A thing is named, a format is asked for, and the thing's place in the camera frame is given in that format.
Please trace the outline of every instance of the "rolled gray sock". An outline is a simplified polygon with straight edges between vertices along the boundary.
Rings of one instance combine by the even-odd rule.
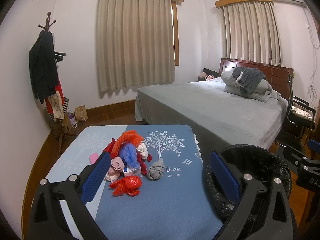
[[[164,173],[163,159],[159,159],[152,164],[152,166],[147,170],[147,176],[151,180],[158,180],[162,177]]]

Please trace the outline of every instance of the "wooden headboard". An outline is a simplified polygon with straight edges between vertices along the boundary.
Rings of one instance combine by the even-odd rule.
[[[289,99],[288,76],[293,75],[293,68],[276,67],[253,61],[241,61],[237,59],[222,58],[219,75],[226,70],[234,70],[236,67],[254,67],[261,70],[272,88],[278,91],[283,98]]]

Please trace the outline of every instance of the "blue gripper pad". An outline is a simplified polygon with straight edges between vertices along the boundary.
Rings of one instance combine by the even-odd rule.
[[[210,154],[210,167],[228,200],[233,201],[235,204],[239,204],[239,183],[216,152]]]
[[[316,153],[320,153],[320,143],[316,142],[315,140],[309,140],[308,141],[308,148],[311,151],[314,151]]]
[[[81,173],[86,173],[92,170],[88,175],[81,187],[80,200],[85,205],[87,202],[93,200],[96,195],[101,182],[107,174],[111,164],[109,153],[102,153],[98,160],[89,166],[86,166]]]

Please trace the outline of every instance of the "dark gray towel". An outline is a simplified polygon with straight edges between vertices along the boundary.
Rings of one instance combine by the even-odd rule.
[[[250,67],[237,67],[234,69],[232,75],[237,79],[241,72],[243,72],[239,83],[243,86],[240,87],[240,95],[248,97],[248,95],[259,85],[262,79],[266,79],[264,73],[257,68]]]

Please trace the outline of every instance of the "pink sticky note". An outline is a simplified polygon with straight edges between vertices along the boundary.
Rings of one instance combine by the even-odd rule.
[[[90,164],[94,164],[96,160],[98,160],[99,155],[98,153],[93,153],[89,156]]]

